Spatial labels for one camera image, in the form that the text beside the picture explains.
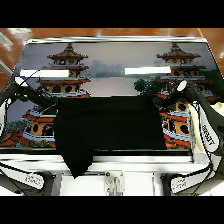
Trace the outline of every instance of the brown floor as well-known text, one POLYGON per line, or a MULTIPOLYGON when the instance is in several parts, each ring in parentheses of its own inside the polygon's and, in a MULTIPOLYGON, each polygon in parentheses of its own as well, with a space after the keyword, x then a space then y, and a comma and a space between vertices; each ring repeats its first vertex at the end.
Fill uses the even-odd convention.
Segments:
MULTIPOLYGON (((0 28, 13 43, 11 47, 0 45, 0 59, 13 70, 23 49, 23 43, 34 38, 71 36, 204 36, 224 74, 224 28, 32 28, 31 33, 12 34, 7 28, 0 28)), ((7 82, 7 76, 0 72, 0 88, 7 82)))

